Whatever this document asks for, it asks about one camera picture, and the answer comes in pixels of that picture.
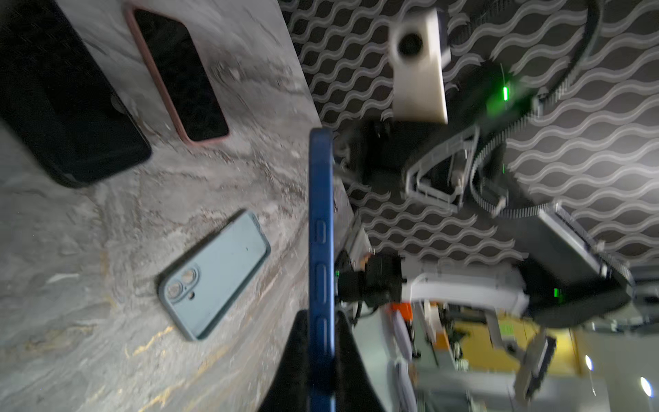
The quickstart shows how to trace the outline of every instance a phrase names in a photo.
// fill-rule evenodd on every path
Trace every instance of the cable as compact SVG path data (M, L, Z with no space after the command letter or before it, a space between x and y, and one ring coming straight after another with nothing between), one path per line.
M538 117L544 109L555 105L556 102L560 100L560 98L566 93L567 89L574 82L576 76L579 73L579 67L581 66L583 60L590 55L602 26L602 16L604 14L603 0L587 0L587 4L588 15L586 19L583 40L581 41L577 52L572 58L572 61L567 67L567 70L563 74L561 80L549 91L549 93L544 98L538 102L536 107L532 107L522 117L513 122L510 126L506 127L502 132L499 132L485 145L485 147L483 147L483 149L474 158L469 176L469 190L476 204L478 204L483 210L489 214L492 214L493 216L497 216L503 219L528 218L531 216L537 216L541 211L549 210L550 208L554 207L553 204L547 203L518 209L509 209L504 207L503 209L499 210L497 205L488 202L480 195L480 193L478 193L474 185L474 178L476 177L476 172L480 166L496 148L502 144L505 144L509 138L526 127L529 121L535 117Z
M488 21L490 21L492 18L494 18L496 15L499 13L502 13L508 6L515 4L515 0L495 0L490 3L490 5L480 12L479 15L471 15L469 16L469 23L460 31L458 34L453 38L452 41L449 41L451 45L459 45L462 43L465 43L471 35L473 34L474 30L480 26L481 24L485 24Z
M369 316L373 315L378 310L378 308L379 306L376 306L369 313L362 316L362 302L360 301L357 304L357 313L355 314L355 318L353 319L353 326L357 325L358 319L368 318Z

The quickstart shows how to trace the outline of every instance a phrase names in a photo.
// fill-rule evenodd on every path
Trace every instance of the camera lens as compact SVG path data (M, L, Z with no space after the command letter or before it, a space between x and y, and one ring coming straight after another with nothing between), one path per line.
M418 56L423 50L423 39L418 33L408 33L398 43L398 52L403 57Z
M167 286L167 297L170 299L176 299L181 296L181 292L183 292L183 285L178 281Z
M186 285L189 285L192 282L194 282L196 277L197 277L197 273L194 271L194 269L188 269L181 276L181 280L183 280L183 283L185 283Z

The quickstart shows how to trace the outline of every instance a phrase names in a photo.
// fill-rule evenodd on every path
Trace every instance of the orange component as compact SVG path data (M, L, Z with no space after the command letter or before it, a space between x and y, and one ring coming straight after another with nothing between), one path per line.
M435 332L436 343L433 345L438 351L448 352L451 349L451 344L449 343L449 337L446 334L444 329L438 330Z
M391 311L399 311L403 315L403 320L405 322L412 322L412 304L410 303L392 303Z

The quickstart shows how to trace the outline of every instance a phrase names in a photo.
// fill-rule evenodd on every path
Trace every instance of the black device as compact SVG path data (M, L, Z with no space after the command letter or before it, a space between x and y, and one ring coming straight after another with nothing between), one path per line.
M229 126L185 25L132 6L126 19L181 139L195 145L227 136Z
M151 148L52 0L0 7L0 117L60 184L83 187Z

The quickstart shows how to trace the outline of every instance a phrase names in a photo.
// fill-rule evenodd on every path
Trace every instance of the yellow wall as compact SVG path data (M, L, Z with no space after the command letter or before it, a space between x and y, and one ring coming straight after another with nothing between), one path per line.
M533 338L538 327L531 322L519 319L499 317L502 334L512 333L521 347L526 347ZM461 346L469 367L475 370L492 372L516 372L519 363L506 355L501 349L494 349L490 343L490 333L486 325L471 322L456 322L457 329L470 333L462 339ZM569 329L550 330L549 334L556 338L556 352L549 365L549 373L556 375L579 374L579 362L576 345Z

